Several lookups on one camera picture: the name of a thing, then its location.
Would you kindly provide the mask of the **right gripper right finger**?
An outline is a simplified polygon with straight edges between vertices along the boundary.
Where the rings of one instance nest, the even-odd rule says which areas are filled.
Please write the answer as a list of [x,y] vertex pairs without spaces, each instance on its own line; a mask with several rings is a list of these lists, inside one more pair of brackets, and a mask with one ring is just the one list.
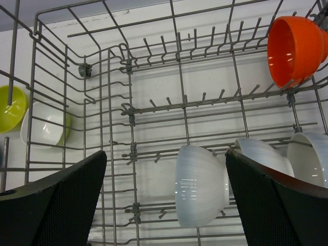
[[228,149],[226,167],[248,245],[327,245],[327,189]]

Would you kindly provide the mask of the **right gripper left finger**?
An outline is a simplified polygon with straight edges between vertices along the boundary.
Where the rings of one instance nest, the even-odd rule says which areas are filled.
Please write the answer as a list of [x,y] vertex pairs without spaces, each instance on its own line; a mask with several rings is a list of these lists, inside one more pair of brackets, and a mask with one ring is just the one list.
[[97,151],[2,192],[1,245],[87,245],[106,166],[106,153]]

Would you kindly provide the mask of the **white round bowl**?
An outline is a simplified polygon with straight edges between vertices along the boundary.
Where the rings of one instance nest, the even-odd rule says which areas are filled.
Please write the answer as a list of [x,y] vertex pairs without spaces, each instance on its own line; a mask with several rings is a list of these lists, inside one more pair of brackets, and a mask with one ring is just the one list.
[[235,147],[244,156],[266,167],[294,177],[290,161],[269,144],[253,138],[238,138],[235,140]]
[[327,188],[327,135],[315,132],[296,133],[287,149],[295,178]]
[[175,206],[183,228],[204,227],[229,205],[226,165],[199,146],[182,146],[175,168]]

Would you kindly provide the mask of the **white square bowl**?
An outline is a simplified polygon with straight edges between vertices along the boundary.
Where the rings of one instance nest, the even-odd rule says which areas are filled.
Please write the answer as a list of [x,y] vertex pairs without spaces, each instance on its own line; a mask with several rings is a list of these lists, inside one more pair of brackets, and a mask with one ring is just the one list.
[[72,118],[54,102],[35,102],[31,122],[31,147],[48,149],[63,145],[69,135]]

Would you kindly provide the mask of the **lime green bowl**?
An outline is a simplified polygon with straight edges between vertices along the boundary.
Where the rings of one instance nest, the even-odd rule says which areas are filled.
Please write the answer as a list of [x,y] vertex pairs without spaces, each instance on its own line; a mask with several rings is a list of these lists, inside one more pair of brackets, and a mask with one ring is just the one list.
[[1,134],[18,131],[29,106],[20,87],[13,87],[12,105],[8,105],[8,92],[9,86],[1,86]]

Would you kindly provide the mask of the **grey wire dish rack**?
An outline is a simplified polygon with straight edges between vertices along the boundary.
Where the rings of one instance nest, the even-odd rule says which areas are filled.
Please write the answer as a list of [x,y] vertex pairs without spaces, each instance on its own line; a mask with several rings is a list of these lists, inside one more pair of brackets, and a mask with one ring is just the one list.
[[[8,105],[14,86],[29,103],[20,129],[1,134],[1,193],[104,151],[87,245],[248,245],[230,180],[229,205],[212,222],[179,225],[179,149],[205,148],[226,166],[238,138],[287,158],[294,134],[327,135],[327,58],[279,88],[267,57],[281,16],[327,33],[327,1],[168,1],[122,13],[83,1],[37,11],[30,25],[23,7],[1,4],[1,20],[13,23],[1,33],[1,86]],[[32,106],[47,101],[71,115],[70,132],[61,146],[33,148]]]

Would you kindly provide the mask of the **orange bowl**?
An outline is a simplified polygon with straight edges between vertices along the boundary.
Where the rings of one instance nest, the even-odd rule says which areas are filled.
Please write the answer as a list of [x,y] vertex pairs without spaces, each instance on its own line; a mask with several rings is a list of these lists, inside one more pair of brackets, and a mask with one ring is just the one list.
[[326,60],[327,33],[308,18],[281,16],[270,28],[267,57],[277,87],[297,86]]

